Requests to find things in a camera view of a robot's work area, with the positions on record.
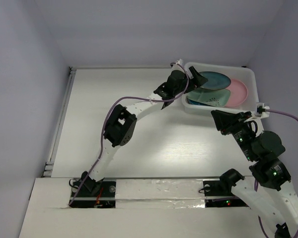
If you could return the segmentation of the dark teal round plate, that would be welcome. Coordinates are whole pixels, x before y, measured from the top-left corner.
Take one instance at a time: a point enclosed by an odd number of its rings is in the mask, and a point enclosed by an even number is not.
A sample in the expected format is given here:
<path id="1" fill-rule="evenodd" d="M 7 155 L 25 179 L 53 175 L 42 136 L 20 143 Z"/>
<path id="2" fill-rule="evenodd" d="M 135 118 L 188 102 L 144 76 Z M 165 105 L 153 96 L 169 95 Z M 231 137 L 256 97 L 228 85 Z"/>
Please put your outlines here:
<path id="1" fill-rule="evenodd" d="M 203 89 L 221 90 L 231 85 L 231 79 L 222 73 L 214 71 L 202 71 L 199 72 L 199 74 L 208 80 L 205 84 L 201 86 L 201 88 Z"/>

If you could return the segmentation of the mint rectangular divided plate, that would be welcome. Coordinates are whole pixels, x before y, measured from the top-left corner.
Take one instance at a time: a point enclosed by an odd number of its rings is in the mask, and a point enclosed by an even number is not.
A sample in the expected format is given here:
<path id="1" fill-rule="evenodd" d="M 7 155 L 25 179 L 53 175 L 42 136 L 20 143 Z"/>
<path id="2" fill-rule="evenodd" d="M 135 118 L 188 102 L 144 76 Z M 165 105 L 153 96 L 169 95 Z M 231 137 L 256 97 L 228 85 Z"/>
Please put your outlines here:
<path id="1" fill-rule="evenodd" d="M 229 98 L 231 92 L 227 89 L 221 90 L 207 90 L 198 88 L 187 94 L 187 99 L 200 104 L 205 104 L 213 107 L 224 107 Z"/>

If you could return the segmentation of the blue polka dot plate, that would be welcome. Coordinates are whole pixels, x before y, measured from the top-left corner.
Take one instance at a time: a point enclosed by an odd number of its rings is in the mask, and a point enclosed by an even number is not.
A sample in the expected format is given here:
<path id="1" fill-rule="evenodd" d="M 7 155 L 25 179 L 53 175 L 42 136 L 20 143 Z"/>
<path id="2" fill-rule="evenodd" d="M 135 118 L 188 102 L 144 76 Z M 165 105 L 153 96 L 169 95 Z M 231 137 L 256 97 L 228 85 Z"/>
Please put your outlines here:
<path id="1" fill-rule="evenodd" d="M 187 100 L 188 104 L 190 104 L 190 105 L 196 105 L 196 106 L 208 106 L 207 104 L 199 103 L 199 102 L 197 102 L 197 101 L 193 101 L 193 100 L 190 100 L 190 99 L 188 99 L 188 98 L 186 98 L 186 100 Z"/>

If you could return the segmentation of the pink round plate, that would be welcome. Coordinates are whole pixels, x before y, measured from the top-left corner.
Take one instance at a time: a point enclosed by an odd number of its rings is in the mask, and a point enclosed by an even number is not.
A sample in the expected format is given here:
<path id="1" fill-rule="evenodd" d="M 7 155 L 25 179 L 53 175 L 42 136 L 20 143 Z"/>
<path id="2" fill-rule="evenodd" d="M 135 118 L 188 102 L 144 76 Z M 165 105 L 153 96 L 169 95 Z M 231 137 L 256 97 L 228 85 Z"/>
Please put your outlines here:
<path id="1" fill-rule="evenodd" d="M 246 85 L 232 78 L 231 84 L 226 88 L 230 91 L 230 97 L 225 105 L 225 107 L 237 107 L 240 106 L 248 97 L 248 89 Z"/>

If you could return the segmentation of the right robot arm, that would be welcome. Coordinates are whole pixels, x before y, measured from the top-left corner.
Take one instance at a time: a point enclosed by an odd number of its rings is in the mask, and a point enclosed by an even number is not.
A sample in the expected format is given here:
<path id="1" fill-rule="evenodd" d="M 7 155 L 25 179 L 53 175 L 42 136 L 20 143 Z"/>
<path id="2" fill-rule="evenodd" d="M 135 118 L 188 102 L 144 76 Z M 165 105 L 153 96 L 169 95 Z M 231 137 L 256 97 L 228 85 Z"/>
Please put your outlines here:
<path id="1" fill-rule="evenodd" d="M 280 137 L 272 131 L 257 133 L 256 119 L 267 118 L 272 109 L 259 106 L 255 114 L 213 110 L 211 115 L 222 135 L 232 135 L 248 161 L 255 184 L 271 197 L 266 200 L 255 187 L 248 187 L 244 176 L 230 169 L 220 176 L 219 189 L 246 203 L 265 222 L 276 238 L 298 238 L 298 195 L 290 172 L 279 159 L 285 152 Z"/>

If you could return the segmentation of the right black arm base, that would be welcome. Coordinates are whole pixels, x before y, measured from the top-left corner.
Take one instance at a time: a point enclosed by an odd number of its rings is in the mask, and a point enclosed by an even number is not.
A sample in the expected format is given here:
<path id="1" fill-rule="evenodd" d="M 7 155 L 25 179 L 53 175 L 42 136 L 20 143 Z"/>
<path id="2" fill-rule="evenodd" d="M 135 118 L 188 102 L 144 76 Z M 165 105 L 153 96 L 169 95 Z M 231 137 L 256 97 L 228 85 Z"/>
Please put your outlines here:
<path id="1" fill-rule="evenodd" d="M 203 187 L 198 190 L 205 196 L 207 208 L 223 207 L 247 207 L 236 195 L 233 195 L 231 188 L 245 177 L 235 169 L 223 173 L 218 180 L 203 181 Z"/>

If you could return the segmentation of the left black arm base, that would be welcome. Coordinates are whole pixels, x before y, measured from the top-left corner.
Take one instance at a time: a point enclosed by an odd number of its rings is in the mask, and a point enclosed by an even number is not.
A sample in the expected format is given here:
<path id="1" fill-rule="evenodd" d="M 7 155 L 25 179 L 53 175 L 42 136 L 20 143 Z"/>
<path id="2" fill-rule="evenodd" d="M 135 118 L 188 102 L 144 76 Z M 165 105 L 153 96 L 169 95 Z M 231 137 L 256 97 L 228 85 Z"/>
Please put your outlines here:
<path id="1" fill-rule="evenodd" d="M 116 181 L 103 181 L 95 194 L 90 193 L 83 186 L 69 206 L 71 208 L 115 208 L 115 192 Z"/>

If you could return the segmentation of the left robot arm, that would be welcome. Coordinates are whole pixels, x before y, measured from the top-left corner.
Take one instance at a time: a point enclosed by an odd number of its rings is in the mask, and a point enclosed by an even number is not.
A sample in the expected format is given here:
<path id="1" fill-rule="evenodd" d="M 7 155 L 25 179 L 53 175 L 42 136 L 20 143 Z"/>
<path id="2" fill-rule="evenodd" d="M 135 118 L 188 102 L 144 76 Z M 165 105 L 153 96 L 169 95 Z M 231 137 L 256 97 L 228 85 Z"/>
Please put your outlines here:
<path id="1" fill-rule="evenodd" d="M 149 114 L 168 107 L 183 94 L 203 86 L 208 81 L 194 67 L 190 67 L 189 71 L 192 77 L 188 76 L 179 63 L 174 63 L 167 81 L 148 97 L 127 96 L 114 103 L 102 128 L 99 156 L 91 169 L 81 175 L 79 188 L 90 196 L 96 195 L 115 153 L 131 140 L 136 123 Z"/>

